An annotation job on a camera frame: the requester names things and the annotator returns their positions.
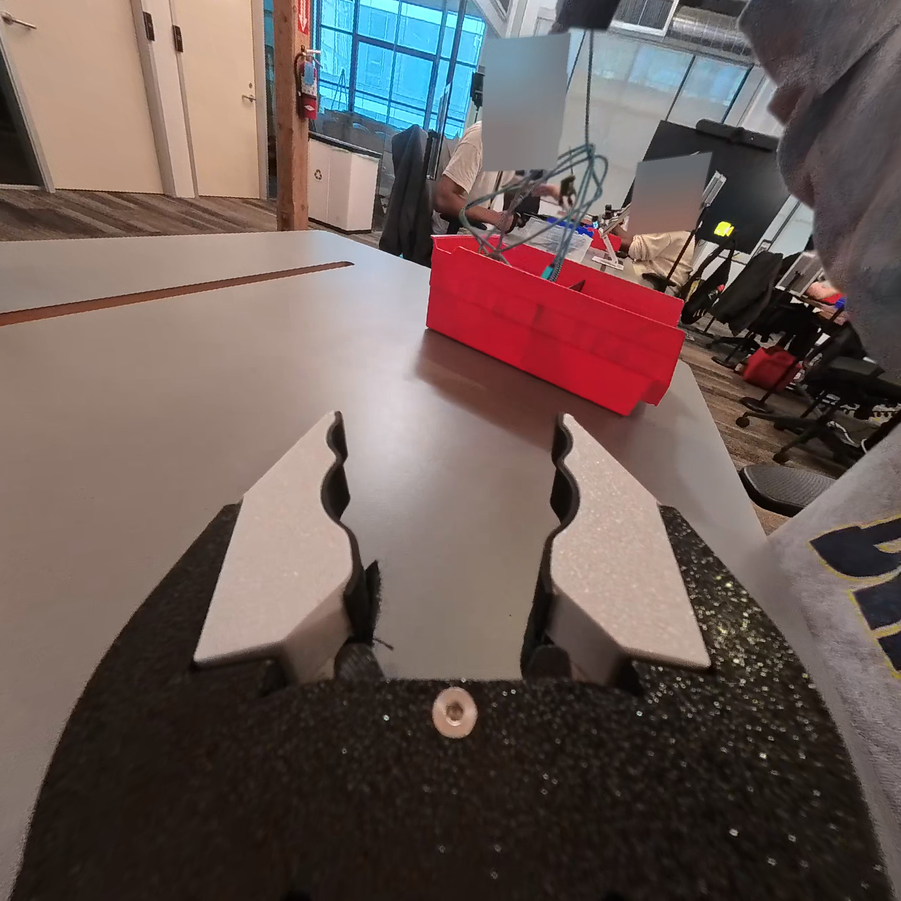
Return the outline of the wooden post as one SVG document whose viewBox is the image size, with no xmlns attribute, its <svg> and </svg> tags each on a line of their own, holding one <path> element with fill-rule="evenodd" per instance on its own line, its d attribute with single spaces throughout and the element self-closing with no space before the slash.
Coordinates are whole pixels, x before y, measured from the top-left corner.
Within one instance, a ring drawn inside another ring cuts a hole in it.
<svg viewBox="0 0 901 901">
<path fill-rule="evenodd" d="M 309 6 L 306 1 L 273 2 L 278 231 L 309 226 L 309 130 L 298 105 L 300 73 L 309 49 Z"/>
</svg>

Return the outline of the black stool seat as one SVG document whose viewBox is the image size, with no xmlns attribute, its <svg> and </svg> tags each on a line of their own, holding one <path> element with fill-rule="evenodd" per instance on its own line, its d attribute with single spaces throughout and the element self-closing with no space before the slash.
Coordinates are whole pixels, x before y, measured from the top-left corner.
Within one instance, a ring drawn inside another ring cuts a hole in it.
<svg viewBox="0 0 901 901">
<path fill-rule="evenodd" d="M 738 477 L 751 502 L 761 509 L 794 517 L 832 487 L 835 478 L 778 464 L 750 464 Z"/>
</svg>

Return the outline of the red plastic bin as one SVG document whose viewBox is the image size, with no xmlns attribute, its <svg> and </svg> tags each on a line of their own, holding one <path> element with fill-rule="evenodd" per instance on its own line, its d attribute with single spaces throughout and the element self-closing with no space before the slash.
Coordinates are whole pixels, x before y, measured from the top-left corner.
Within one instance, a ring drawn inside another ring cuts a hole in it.
<svg viewBox="0 0 901 901">
<path fill-rule="evenodd" d="M 521 245 L 490 258 L 475 238 L 433 237 L 426 326 L 611 412 L 658 405 L 685 340 L 681 299 Z"/>
</svg>

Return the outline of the black office chair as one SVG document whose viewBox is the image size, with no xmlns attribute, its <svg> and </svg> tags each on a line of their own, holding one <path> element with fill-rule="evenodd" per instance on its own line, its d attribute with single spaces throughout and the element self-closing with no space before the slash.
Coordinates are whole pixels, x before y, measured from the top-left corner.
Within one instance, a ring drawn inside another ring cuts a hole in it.
<svg viewBox="0 0 901 901">
<path fill-rule="evenodd" d="M 805 411 L 797 415 L 764 412 L 762 401 L 743 400 L 744 410 L 736 419 L 738 428 L 747 429 L 751 420 L 771 423 L 790 435 L 773 454 L 780 465 L 789 462 L 796 449 L 821 447 L 842 469 L 850 468 L 867 450 L 866 441 L 855 443 L 840 422 L 842 416 L 857 422 L 870 422 L 878 411 L 887 413 L 879 428 L 888 431 L 899 422 L 900 386 L 876 363 L 839 357 L 819 365 L 805 377 Z"/>
<path fill-rule="evenodd" d="M 721 254 L 725 259 L 709 276 L 695 273 L 683 290 L 684 305 L 680 316 L 680 328 L 685 332 L 684 349 L 703 347 L 712 350 L 729 346 L 729 354 L 714 357 L 715 362 L 730 367 L 739 355 L 746 353 L 753 341 L 750 328 L 760 319 L 771 303 L 779 282 L 785 256 L 770 251 L 759 252 L 741 268 L 732 280 L 728 280 L 733 267 L 734 250 L 722 249 L 711 254 L 704 264 L 709 264 Z M 718 322 L 729 330 L 730 337 L 715 337 L 703 342 L 703 332 L 694 324 L 705 315 L 711 322 Z"/>
</svg>

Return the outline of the person's right forearm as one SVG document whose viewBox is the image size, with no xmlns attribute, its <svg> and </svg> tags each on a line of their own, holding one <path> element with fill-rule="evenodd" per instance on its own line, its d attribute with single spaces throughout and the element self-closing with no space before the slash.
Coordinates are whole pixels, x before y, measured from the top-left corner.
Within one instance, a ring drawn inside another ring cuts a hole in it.
<svg viewBox="0 0 901 901">
<path fill-rule="evenodd" d="M 740 16 L 776 87 L 779 168 L 813 212 L 825 274 L 871 356 L 900 367 L 900 3 L 754 1 Z"/>
</svg>

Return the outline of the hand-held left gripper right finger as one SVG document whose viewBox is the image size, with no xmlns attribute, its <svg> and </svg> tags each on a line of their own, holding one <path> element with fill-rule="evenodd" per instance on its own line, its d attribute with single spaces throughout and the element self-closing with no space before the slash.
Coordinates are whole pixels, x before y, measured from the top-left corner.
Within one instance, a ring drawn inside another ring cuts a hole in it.
<svg viewBox="0 0 901 901">
<path fill-rule="evenodd" d="M 569 413 L 551 460 L 558 523 L 542 549 L 523 678 L 636 688 L 636 662 L 710 670 L 654 495 Z"/>
</svg>

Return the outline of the black tv screen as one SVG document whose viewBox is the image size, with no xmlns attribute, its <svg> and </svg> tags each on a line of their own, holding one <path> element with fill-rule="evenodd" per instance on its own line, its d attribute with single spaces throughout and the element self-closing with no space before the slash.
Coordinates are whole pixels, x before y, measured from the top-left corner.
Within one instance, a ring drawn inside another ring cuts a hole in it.
<svg viewBox="0 0 901 901">
<path fill-rule="evenodd" d="M 661 121 L 643 160 L 710 153 L 709 170 L 725 176 L 726 183 L 705 211 L 695 242 L 733 242 L 738 253 L 752 254 L 789 194 L 779 172 L 778 143 L 773 136 L 707 119 L 694 126 Z"/>
</svg>

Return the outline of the white door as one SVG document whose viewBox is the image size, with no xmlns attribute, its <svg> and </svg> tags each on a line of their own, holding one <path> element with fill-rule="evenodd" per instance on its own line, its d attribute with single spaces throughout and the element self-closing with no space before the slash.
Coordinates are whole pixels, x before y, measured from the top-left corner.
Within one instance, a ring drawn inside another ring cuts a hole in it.
<svg viewBox="0 0 901 901">
<path fill-rule="evenodd" d="M 162 193 L 131 2 L 2 2 L 2 35 L 55 189 Z"/>
<path fill-rule="evenodd" d="M 260 198 L 260 2 L 170 2 L 176 64 L 198 197 Z"/>
</svg>

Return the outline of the black jacket on chair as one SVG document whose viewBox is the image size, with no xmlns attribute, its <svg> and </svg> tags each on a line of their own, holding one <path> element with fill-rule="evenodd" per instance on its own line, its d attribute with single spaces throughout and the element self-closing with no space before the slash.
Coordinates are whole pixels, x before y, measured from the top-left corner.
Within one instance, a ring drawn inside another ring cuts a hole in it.
<svg viewBox="0 0 901 901">
<path fill-rule="evenodd" d="M 418 125 L 392 138 L 394 179 L 378 248 L 431 267 L 434 182 L 429 177 L 434 134 Z"/>
</svg>

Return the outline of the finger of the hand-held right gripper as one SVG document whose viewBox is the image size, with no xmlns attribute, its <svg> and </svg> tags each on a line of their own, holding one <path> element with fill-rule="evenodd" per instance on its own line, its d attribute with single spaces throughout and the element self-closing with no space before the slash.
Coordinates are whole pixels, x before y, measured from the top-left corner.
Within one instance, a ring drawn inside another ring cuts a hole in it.
<svg viewBox="0 0 901 901">
<path fill-rule="evenodd" d="M 557 30 L 608 30 L 620 1 L 558 1 Z"/>
</svg>

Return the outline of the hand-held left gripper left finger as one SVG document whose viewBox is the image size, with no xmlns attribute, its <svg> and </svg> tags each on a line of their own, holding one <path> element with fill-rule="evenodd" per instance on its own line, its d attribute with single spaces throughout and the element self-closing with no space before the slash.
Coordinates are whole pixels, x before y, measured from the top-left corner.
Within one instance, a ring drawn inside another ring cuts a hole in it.
<svg viewBox="0 0 901 901">
<path fill-rule="evenodd" d="M 194 664 L 275 660 L 289 681 L 337 674 L 343 649 L 371 647 L 377 564 L 343 522 L 351 500 L 344 418 L 326 413 L 249 489 L 231 533 Z"/>
</svg>

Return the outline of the white recycling bin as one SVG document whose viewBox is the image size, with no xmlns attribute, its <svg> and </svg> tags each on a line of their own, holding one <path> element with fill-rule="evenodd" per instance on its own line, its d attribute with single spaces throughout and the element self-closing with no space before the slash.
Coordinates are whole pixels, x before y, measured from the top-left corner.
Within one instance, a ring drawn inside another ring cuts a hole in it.
<svg viewBox="0 0 901 901">
<path fill-rule="evenodd" d="M 308 217 L 332 230 L 373 228 L 381 154 L 312 133 L 308 145 Z"/>
</svg>

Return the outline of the red bag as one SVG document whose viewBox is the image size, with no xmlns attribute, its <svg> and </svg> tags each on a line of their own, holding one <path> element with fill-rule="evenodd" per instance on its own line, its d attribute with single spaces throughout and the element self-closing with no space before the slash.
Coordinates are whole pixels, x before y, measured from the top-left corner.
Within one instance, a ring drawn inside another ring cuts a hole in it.
<svg viewBox="0 0 901 901">
<path fill-rule="evenodd" d="M 752 387 L 780 391 L 793 381 L 802 366 L 802 359 L 781 346 L 761 347 L 744 362 L 741 378 Z"/>
</svg>

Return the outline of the red fire extinguisher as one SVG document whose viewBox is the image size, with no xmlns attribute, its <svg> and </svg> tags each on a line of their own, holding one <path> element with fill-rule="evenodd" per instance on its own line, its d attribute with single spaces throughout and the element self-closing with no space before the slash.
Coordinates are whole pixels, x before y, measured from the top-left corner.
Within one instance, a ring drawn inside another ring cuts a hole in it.
<svg viewBox="0 0 901 901">
<path fill-rule="evenodd" d="M 319 111 L 319 51 L 301 49 L 294 59 L 298 118 L 314 121 Z"/>
</svg>

